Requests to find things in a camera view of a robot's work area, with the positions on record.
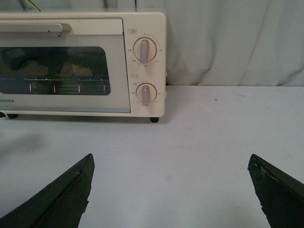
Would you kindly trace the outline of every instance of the control knob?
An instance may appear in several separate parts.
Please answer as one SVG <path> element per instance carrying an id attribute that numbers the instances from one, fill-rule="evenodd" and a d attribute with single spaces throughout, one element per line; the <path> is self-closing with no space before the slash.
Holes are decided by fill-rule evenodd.
<path id="1" fill-rule="evenodd" d="M 150 61 L 156 55 L 156 45 L 151 39 L 148 38 L 141 38 L 136 41 L 133 50 L 136 58 L 141 63 Z"/>
<path id="2" fill-rule="evenodd" d="M 141 84 L 137 87 L 137 98 L 142 102 L 143 106 L 148 106 L 151 101 L 156 98 L 156 88 L 149 83 Z"/>

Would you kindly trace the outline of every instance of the plant leaf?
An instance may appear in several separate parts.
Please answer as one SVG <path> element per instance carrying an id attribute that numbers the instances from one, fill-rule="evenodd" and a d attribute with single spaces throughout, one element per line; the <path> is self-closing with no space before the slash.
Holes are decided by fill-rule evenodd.
<path id="1" fill-rule="evenodd" d="M 38 9 L 41 12 L 41 9 L 35 3 L 33 3 L 32 0 L 27 0 L 27 2 L 30 3 L 33 7 L 35 7 L 36 9 Z"/>

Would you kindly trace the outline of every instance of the toaster oven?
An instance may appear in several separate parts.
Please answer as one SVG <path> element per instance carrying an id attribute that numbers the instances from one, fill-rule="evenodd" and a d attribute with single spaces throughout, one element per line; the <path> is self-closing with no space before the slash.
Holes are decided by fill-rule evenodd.
<path id="1" fill-rule="evenodd" d="M 161 9 L 0 12 L 0 112 L 163 116 Z"/>

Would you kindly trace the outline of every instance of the oven foot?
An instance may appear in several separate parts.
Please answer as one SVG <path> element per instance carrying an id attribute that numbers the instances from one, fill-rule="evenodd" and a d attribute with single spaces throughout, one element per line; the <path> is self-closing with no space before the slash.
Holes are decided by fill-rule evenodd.
<path id="1" fill-rule="evenodd" d="M 18 114 L 7 114 L 9 119 L 15 119 L 18 117 Z"/>
<path id="2" fill-rule="evenodd" d="M 158 120 L 159 120 L 159 117 L 151 117 L 151 118 L 150 118 L 150 121 L 151 121 L 152 123 L 157 123 Z"/>
<path id="3" fill-rule="evenodd" d="M 0 118 L 5 117 L 6 115 L 2 112 L 0 112 Z"/>

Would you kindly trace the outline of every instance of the temperature knob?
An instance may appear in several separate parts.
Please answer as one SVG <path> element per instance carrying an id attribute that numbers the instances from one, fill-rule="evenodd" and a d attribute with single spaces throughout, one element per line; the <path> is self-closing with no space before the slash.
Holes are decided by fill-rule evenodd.
<path id="1" fill-rule="evenodd" d="M 151 39 L 148 38 L 141 38 L 136 41 L 133 50 L 136 58 L 141 63 L 150 61 L 156 55 L 156 45 Z"/>

